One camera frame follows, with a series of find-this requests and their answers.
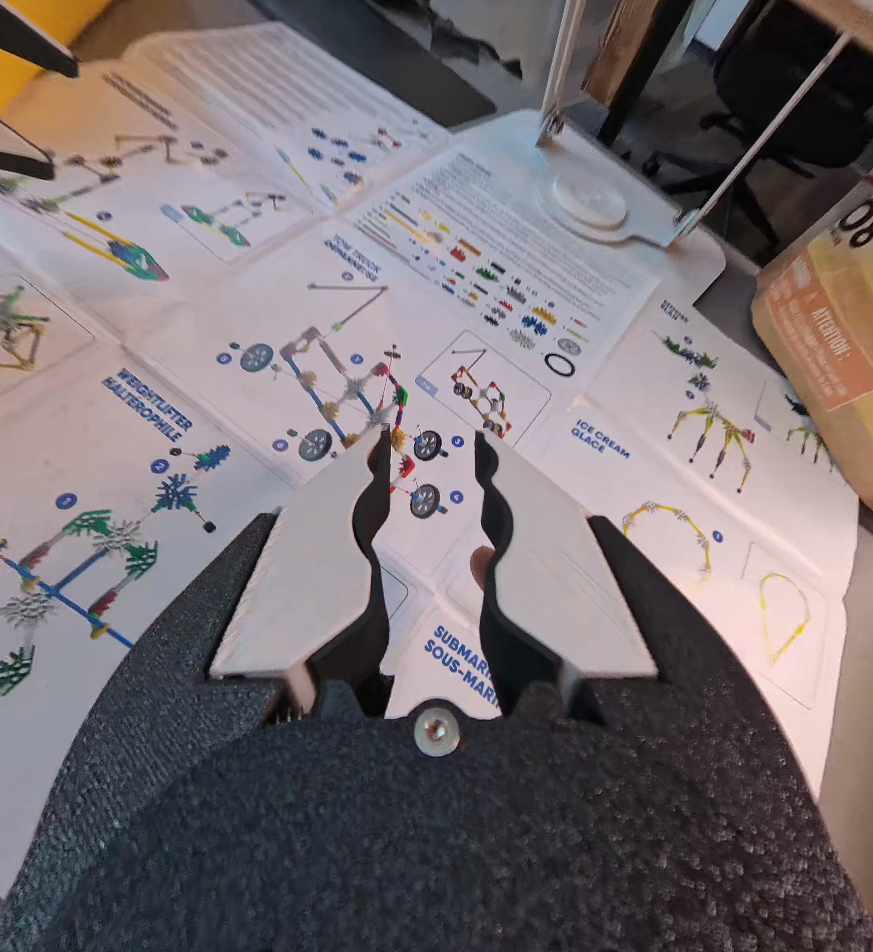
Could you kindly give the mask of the black desk mat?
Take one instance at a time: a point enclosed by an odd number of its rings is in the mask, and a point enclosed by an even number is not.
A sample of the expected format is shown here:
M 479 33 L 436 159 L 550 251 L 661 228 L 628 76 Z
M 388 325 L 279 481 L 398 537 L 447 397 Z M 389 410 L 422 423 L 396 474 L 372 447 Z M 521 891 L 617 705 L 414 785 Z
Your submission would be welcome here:
M 381 11 L 363 1 L 252 1 L 327 54 L 442 127 L 482 121 L 496 105 Z

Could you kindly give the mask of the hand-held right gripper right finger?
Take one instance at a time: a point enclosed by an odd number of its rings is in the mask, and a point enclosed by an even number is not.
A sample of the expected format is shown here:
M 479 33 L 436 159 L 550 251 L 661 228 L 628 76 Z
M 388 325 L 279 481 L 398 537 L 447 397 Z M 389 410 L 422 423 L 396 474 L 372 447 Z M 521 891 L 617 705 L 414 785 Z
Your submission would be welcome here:
M 585 682 L 655 680 L 658 666 L 595 532 L 596 518 L 502 440 L 475 435 L 492 554 L 479 636 L 499 708 L 533 684 L 570 711 Z

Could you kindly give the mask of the yellow plastic tray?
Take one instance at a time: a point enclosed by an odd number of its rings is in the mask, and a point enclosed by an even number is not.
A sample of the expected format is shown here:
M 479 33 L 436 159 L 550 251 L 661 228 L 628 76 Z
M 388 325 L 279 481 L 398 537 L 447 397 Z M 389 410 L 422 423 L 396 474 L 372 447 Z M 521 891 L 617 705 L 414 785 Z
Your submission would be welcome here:
M 69 47 L 110 1 L 8 1 L 51 39 Z M 0 113 L 42 72 L 38 65 L 0 51 Z

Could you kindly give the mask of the brown wooden board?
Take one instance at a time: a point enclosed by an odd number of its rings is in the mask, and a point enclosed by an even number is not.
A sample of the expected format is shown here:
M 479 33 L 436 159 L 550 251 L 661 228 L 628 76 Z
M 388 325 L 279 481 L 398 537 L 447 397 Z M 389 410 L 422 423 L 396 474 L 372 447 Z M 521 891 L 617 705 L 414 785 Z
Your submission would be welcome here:
M 606 108 L 617 89 L 629 56 L 633 48 L 628 41 L 633 39 L 639 24 L 639 14 L 646 13 L 640 2 L 659 1 L 618 1 L 609 17 L 608 25 L 599 42 L 597 53 L 589 64 L 583 89 L 591 99 Z

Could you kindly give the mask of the black table leg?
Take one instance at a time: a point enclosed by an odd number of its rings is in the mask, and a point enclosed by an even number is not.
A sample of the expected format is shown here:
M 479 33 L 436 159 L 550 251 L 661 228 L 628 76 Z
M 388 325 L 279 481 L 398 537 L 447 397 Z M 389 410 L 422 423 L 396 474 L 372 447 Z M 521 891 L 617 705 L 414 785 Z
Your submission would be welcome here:
M 661 64 L 664 55 L 686 22 L 693 1 L 640 2 L 646 13 L 639 14 L 638 28 L 628 46 L 632 54 L 620 76 L 597 141 L 609 148 L 615 143 L 644 88 Z

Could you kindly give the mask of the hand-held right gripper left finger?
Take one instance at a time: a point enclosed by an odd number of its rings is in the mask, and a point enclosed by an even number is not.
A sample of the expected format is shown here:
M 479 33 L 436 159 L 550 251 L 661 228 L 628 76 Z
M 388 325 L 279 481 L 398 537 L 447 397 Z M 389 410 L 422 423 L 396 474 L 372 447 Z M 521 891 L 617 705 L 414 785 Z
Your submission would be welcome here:
M 374 538 L 391 512 L 391 430 L 371 429 L 277 515 L 212 657 L 214 680 L 276 681 L 305 718 L 331 682 L 378 682 L 390 644 Z

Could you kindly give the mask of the brown cardboard box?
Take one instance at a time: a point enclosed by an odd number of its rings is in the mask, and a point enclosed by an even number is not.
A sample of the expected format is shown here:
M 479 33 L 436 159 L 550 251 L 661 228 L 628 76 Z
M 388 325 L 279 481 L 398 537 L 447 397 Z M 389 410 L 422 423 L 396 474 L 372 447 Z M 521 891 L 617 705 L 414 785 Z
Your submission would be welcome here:
M 758 336 L 873 512 L 873 176 L 757 283 Z

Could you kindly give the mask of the white flat pad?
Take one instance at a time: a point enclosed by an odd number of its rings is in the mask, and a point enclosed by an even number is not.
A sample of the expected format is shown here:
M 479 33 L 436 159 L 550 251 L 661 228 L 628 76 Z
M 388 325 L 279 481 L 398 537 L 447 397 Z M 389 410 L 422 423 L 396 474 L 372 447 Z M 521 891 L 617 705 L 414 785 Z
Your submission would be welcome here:
M 722 275 L 726 253 L 703 227 L 666 244 L 681 210 L 640 173 L 610 149 L 571 124 L 548 145 L 538 148 L 539 114 L 530 110 L 497 115 L 454 135 L 454 147 L 491 173 L 492 184 L 514 200 L 516 211 L 556 244 L 607 264 L 613 259 L 628 268 L 642 268 L 678 284 L 694 302 Z M 607 184 L 626 203 L 626 218 L 610 232 L 609 242 L 592 240 L 581 224 L 554 200 L 553 184 L 572 173 L 579 184 Z

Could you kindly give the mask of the black office chair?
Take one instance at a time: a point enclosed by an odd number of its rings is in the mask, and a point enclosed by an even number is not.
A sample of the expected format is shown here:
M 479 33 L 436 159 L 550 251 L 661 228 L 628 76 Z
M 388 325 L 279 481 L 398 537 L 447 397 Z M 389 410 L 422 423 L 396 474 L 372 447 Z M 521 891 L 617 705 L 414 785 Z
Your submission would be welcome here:
M 713 85 L 721 104 L 698 121 L 747 151 L 832 47 L 835 34 L 792 2 L 756 2 L 745 29 L 717 54 Z M 739 211 L 760 235 L 752 259 L 764 265 L 785 245 L 750 178 L 771 163 L 806 180 L 844 170 L 873 143 L 873 54 L 850 43 L 779 125 L 718 205 L 722 235 Z

